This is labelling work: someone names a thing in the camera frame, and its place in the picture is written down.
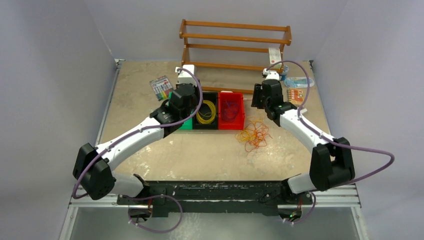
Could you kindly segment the black plastic bin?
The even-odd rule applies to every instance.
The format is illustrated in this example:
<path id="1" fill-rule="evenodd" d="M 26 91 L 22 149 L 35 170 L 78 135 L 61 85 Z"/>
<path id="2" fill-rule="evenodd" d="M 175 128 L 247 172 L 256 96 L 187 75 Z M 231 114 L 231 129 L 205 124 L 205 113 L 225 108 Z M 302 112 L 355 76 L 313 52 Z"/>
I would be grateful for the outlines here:
<path id="1" fill-rule="evenodd" d="M 202 103 L 198 114 L 192 119 L 193 130 L 218 130 L 218 93 L 204 92 L 203 101 L 213 104 L 211 108 L 207 103 Z"/>

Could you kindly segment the green plastic bin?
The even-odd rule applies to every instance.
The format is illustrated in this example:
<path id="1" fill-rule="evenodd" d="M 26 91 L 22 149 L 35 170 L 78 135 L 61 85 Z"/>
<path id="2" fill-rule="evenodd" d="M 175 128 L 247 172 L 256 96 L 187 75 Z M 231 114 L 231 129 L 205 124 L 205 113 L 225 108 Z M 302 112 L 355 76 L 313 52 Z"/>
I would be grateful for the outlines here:
<path id="1" fill-rule="evenodd" d="M 180 93 L 184 93 L 184 94 L 191 94 L 190 92 L 187 92 L 187 91 L 185 91 L 184 89 L 183 90 L 181 90 L 181 89 L 175 89 L 175 90 L 173 90 L 173 91 L 178 91 L 178 92 L 180 92 Z M 195 108 L 197 107 L 197 105 L 198 105 L 198 97 L 195 95 Z M 171 113 L 171 116 L 173 117 L 173 123 L 178 123 L 177 125 L 176 125 L 176 127 L 179 127 L 180 129 L 182 129 L 182 130 L 186 130 L 186 129 L 191 129 L 192 127 L 191 126 L 189 126 L 189 125 L 191 125 L 192 124 L 192 118 L 193 117 L 190 117 L 190 115 L 189 116 L 176 116 L 176 115 L 173 115 L 172 113 Z"/>

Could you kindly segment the red plastic bin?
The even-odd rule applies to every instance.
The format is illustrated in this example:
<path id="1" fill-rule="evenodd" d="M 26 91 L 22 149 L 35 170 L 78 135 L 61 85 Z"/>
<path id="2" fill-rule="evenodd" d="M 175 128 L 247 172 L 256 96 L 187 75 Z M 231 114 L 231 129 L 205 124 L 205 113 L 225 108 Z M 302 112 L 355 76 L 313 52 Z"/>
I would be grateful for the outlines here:
<path id="1" fill-rule="evenodd" d="M 218 129 L 243 130 L 245 127 L 244 96 L 240 92 L 218 93 Z"/>

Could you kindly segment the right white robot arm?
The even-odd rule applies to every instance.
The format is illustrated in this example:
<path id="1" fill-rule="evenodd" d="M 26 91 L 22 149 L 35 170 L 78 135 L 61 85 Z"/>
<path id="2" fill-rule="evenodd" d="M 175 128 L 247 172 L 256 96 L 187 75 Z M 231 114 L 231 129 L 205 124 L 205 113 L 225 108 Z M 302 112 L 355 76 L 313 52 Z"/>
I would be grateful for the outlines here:
<path id="1" fill-rule="evenodd" d="M 351 150 L 338 146 L 349 145 L 349 141 L 322 132 L 294 104 L 284 101 L 278 80 L 268 79 L 255 84 L 251 106 L 263 109 L 268 119 L 289 131 L 311 153 L 309 171 L 283 181 L 280 196 L 284 202 L 292 204 L 301 193 L 326 191 L 355 178 Z"/>

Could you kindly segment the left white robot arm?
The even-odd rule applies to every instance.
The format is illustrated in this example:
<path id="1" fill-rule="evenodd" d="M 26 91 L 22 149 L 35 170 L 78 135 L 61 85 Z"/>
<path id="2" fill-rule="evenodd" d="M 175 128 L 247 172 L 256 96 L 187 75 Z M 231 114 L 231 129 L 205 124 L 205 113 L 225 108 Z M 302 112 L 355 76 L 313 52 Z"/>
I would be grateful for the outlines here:
<path id="1" fill-rule="evenodd" d="M 77 153 L 72 171 L 77 180 L 72 196 L 80 199 L 78 187 L 92 200 L 99 200 L 108 194 L 126 195 L 138 205 L 149 199 L 147 183 L 137 174 L 117 173 L 116 168 L 142 148 L 159 141 L 180 128 L 195 115 L 203 100 L 199 84 L 180 83 L 164 101 L 137 126 L 122 135 L 92 146 L 82 145 Z"/>

